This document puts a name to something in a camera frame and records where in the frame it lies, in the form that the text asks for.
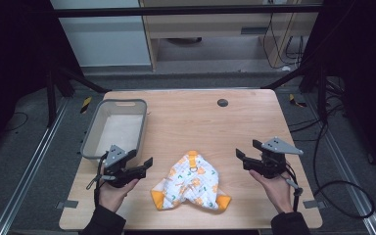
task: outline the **wire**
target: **wire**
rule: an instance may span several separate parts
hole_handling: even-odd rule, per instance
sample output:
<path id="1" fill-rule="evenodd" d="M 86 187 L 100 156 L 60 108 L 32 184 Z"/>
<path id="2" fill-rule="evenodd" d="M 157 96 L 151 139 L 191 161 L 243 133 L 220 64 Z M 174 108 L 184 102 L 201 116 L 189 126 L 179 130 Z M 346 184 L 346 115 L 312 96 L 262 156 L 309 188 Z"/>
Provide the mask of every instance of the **wire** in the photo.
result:
<path id="1" fill-rule="evenodd" d="M 264 34 L 264 37 L 263 37 L 263 51 L 264 51 L 264 54 L 265 54 L 265 56 L 266 56 L 266 58 L 267 58 L 267 61 L 268 61 L 268 64 L 270 65 L 270 67 L 271 67 L 272 69 L 281 69 L 281 68 L 283 68 L 284 66 L 290 66 L 290 65 L 292 65 L 293 63 L 288 63 L 288 62 L 283 61 L 282 57 L 280 56 L 279 47 L 278 47 L 278 45 L 277 45 L 276 38 L 274 37 L 274 31 L 273 31 L 273 24 L 272 24 L 272 21 L 273 21 L 273 13 L 270 14 L 270 20 L 269 20 L 269 22 L 268 22 L 267 30 L 266 30 L 266 32 L 265 32 L 265 34 Z M 269 58 L 268 58 L 268 54 L 267 54 L 267 51 L 266 51 L 266 49 L 265 49 L 265 37 L 267 36 L 267 33 L 268 33 L 269 29 L 271 29 L 271 34 L 272 34 L 272 36 L 273 36 L 274 45 L 276 46 L 277 56 L 279 57 L 280 61 L 282 61 L 283 64 L 284 64 L 282 67 L 275 67 L 275 66 L 273 66 L 273 65 L 271 64 Z"/>
<path id="2" fill-rule="evenodd" d="M 25 120 L 23 121 L 23 123 L 19 124 L 18 126 L 10 128 L 10 129 L 4 129 L 4 131 L 13 131 L 13 130 L 19 129 L 19 128 L 21 128 L 21 126 L 25 125 L 26 122 L 28 121 L 28 115 L 26 113 L 15 112 L 14 115 L 24 115 L 25 116 Z"/>
<path id="3" fill-rule="evenodd" d="M 327 112 L 327 116 L 331 116 L 332 114 L 335 114 L 334 112 L 339 111 L 340 108 L 342 108 L 342 107 L 343 107 L 343 105 L 341 105 L 341 104 L 335 106 L 334 108 L 332 108 L 331 110 L 329 110 L 329 111 Z M 301 130 L 308 129 L 308 128 L 310 128 L 311 126 L 314 126 L 315 124 L 317 124 L 318 122 L 321 121 L 321 119 L 313 119 L 313 120 L 314 120 L 314 121 L 313 121 L 312 123 L 310 123 L 309 125 L 306 125 L 306 126 L 304 126 L 304 127 L 298 128 L 298 129 L 291 130 L 290 132 L 293 133 L 293 132 L 298 132 L 298 131 L 301 131 Z M 302 122 L 300 122 L 300 123 L 306 123 L 306 122 L 310 122 L 310 120 L 305 120 L 305 121 L 302 121 Z"/>
<path id="4" fill-rule="evenodd" d="M 369 216 L 371 216 L 374 212 L 375 212 L 375 205 L 374 205 L 374 201 L 371 199 L 371 197 L 369 196 L 369 194 L 364 190 L 362 189 L 361 187 L 359 187 L 358 185 L 354 184 L 354 183 L 351 183 L 351 182 L 348 182 L 348 181 L 345 181 L 345 180 L 333 180 L 333 181 L 330 181 L 328 183 L 325 183 L 324 185 L 320 186 L 319 184 L 319 180 L 318 180 L 318 177 L 317 177 L 317 173 L 316 173 L 316 156 L 317 156 L 317 150 L 319 148 L 319 142 L 320 142 L 320 139 L 321 139 L 321 133 L 323 132 L 324 128 L 328 125 L 328 122 L 325 122 L 322 124 L 322 127 L 321 127 L 321 131 L 319 132 L 319 135 L 318 135 L 318 138 L 316 139 L 316 144 L 315 144 L 315 150 L 314 150 L 314 153 L 313 153 L 313 162 L 312 162 L 312 167 L 313 167 L 313 176 L 314 176 L 314 179 L 315 179 L 315 183 L 316 183 L 316 186 L 318 187 L 318 189 L 315 191 L 315 193 L 313 194 L 313 196 L 316 196 L 318 193 L 321 193 L 322 196 L 335 208 L 337 209 L 339 212 L 343 213 L 344 215 L 347 215 L 349 217 L 352 217 L 352 218 L 359 218 L 359 219 L 364 219 L 364 218 L 367 218 Z M 352 187 L 355 187 L 357 188 L 358 190 L 360 190 L 363 194 L 365 194 L 365 196 L 368 198 L 368 201 L 371 205 L 371 211 L 366 214 L 366 215 L 358 215 L 358 214 L 353 214 L 353 213 L 349 213 L 345 210 L 343 210 L 342 208 L 338 207 L 329 197 L 327 197 L 325 195 L 325 193 L 322 191 L 324 188 L 330 186 L 330 185 L 333 185 L 333 184 L 349 184 L 351 185 Z"/>
<path id="5" fill-rule="evenodd" d="M 352 3 L 351 5 L 348 7 L 347 11 L 344 13 L 344 15 L 341 17 L 341 19 L 338 21 L 337 24 L 335 24 L 335 26 L 329 31 L 329 33 L 323 37 L 323 40 L 318 43 L 317 47 L 312 51 L 312 53 L 310 55 L 308 55 L 307 57 L 305 57 L 305 60 L 302 61 L 302 63 L 305 63 L 306 61 L 308 60 L 311 60 L 311 57 L 316 54 L 316 51 L 319 50 L 319 48 L 321 48 L 321 46 L 323 44 L 325 44 L 325 42 L 327 42 L 327 40 L 332 36 L 332 34 L 337 30 L 337 28 L 341 25 L 341 23 L 344 21 L 344 19 L 350 14 L 350 11 L 353 9 L 353 6 L 355 5 L 355 2 L 356 0 L 352 0 Z"/>

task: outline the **wooden table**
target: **wooden table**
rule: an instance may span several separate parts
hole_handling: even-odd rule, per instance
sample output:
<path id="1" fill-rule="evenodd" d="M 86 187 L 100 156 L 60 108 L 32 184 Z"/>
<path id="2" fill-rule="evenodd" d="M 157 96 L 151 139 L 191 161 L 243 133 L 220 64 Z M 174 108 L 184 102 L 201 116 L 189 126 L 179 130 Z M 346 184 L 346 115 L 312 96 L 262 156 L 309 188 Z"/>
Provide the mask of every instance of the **wooden table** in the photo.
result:
<path id="1" fill-rule="evenodd" d="M 265 142 L 274 136 L 293 144 L 276 95 L 271 90 L 150 90 L 110 92 L 105 99 L 143 99 L 148 104 L 145 141 L 141 163 L 154 158 L 147 178 L 124 200 L 117 212 L 128 230 L 150 229 L 259 229 L 269 228 L 277 215 L 263 188 L 242 169 L 235 157 L 239 148 L 250 157 L 259 158 L 252 140 Z M 228 101 L 227 107 L 217 104 Z M 202 210 L 189 202 L 172 211 L 157 211 L 150 190 L 189 150 L 197 150 L 219 172 L 219 186 L 232 197 L 228 209 Z M 310 228 L 322 219 L 317 208 L 305 209 L 302 201 L 313 200 L 298 156 L 286 155 L 304 192 L 299 211 Z M 60 227 L 84 228 L 94 210 L 93 190 L 85 187 L 96 173 L 96 166 L 82 159 L 71 187 L 69 200 L 78 201 L 76 209 L 64 208 Z"/>

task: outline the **gray floor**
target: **gray floor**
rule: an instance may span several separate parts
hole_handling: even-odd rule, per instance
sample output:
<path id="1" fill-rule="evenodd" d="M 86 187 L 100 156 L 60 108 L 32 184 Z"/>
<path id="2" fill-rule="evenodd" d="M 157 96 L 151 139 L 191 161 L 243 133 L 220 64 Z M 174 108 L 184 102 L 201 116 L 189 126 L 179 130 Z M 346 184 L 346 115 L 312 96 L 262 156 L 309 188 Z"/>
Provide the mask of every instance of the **gray floor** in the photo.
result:
<path id="1" fill-rule="evenodd" d="M 155 71 L 127 70 L 119 74 L 103 77 L 94 75 L 88 78 L 112 89 L 257 88 L 285 74 L 282 69 L 274 70 L 268 65 L 261 45 L 255 37 L 203 38 L 201 43 L 192 43 L 189 40 L 163 40 L 161 47 Z M 293 61 L 291 63 L 288 67 L 293 69 L 295 65 Z M 288 124 L 316 118 L 311 108 L 313 104 L 310 105 L 315 92 L 302 96 L 297 91 L 297 84 L 298 78 L 276 91 Z M 96 104 L 103 98 L 102 94 L 97 94 L 78 83 L 73 82 L 73 85 L 76 90 L 73 98 L 66 100 L 58 95 L 58 104 L 67 104 L 66 112 L 12 223 L 13 234 L 65 234 L 58 226 L 61 210 L 55 206 L 68 197 L 81 158 L 81 141 Z M 291 93 L 294 93 L 299 101 L 308 103 L 309 107 L 292 105 L 289 102 Z M 79 110 L 84 98 L 88 96 L 91 96 L 93 101 L 88 112 L 82 115 Z M 328 109 L 339 104 L 339 100 L 331 99 Z M 10 201 L 45 133 L 45 90 L 39 90 L 19 100 L 16 112 L 19 114 L 15 114 L 8 124 L 8 129 L 15 130 L 5 131 L 0 139 L 0 215 Z M 331 147 L 332 136 L 339 147 L 339 155 L 344 156 L 348 164 L 347 172 L 353 173 L 359 185 L 371 195 L 376 206 L 376 165 L 368 162 L 358 136 L 345 117 L 345 110 L 334 113 L 328 120 L 330 132 L 320 141 L 316 156 L 316 174 L 319 181 L 323 184 L 330 180 L 346 178 L 336 160 L 337 151 Z M 304 124 L 291 125 L 290 129 L 301 126 Z M 315 142 L 310 140 L 316 138 L 319 130 L 319 125 L 314 125 L 292 134 L 296 146 L 305 152 L 301 161 L 312 191 L 317 189 L 317 186 L 312 170 Z M 359 200 L 354 196 L 356 193 L 352 193 L 351 187 L 332 186 L 327 188 L 325 193 L 346 211 L 357 213 L 356 204 Z M 316 200 L 325 201 L 322 196 L 317 196 Z M 326 204 L 328 207 L 321 210 L 324 223 L 320 228 L 313 230 L 313 234 L 376 234 L 367 229 L 371 227 L 368 225 L 371 220 L 349 218 L 329 203 Z M 270 231 L 263 230 L 262 234 L 270 234 Z"/>

